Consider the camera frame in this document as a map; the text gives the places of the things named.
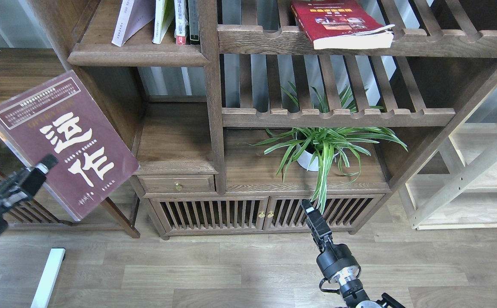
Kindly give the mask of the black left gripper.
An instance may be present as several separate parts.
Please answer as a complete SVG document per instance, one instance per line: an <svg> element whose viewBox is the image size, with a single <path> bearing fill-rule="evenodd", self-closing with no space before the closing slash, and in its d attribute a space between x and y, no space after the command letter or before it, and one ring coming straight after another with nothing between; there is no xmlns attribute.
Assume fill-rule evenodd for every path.
<svg viewBox="0 0 497 308"><path fill-rule="evenodd" d="M14 172L0 183L0 235L8 228L4 213L9 212L22 201L30 201L45 183L46 175L59 163L58 159L47 154L36 166Z"/></svg>

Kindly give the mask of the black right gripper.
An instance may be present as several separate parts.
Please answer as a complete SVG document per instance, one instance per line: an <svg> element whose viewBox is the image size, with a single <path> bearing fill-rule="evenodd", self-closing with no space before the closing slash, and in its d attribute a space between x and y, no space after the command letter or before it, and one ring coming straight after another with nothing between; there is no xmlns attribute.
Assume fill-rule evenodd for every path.
<svg viewBox="0 0 497 308"><path fill-rule="evenodd" d="M301 207L306 212L309 226L320 254L316 262L329 283L346 284L358 279L360 265L346 244L334 244L332 231L320 212L309 199L302 199Z"/></svg>

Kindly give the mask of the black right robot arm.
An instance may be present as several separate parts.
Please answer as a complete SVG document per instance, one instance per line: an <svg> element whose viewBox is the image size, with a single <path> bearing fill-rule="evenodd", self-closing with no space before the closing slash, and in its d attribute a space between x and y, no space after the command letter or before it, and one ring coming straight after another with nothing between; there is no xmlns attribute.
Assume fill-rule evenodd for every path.
<svg viewBox="0 0 497 308"><path fill-rule="evenodd" d="M348 308L402 308L387 293L382 299L372 301L359 280L360 265L346 244L334 244L332 231L321 212L315 209L308 199L303 199L301 207L306 212L306 223L320 254L316 263L323 273L319 289L325 293L337 293L343 297Z"/></svg>

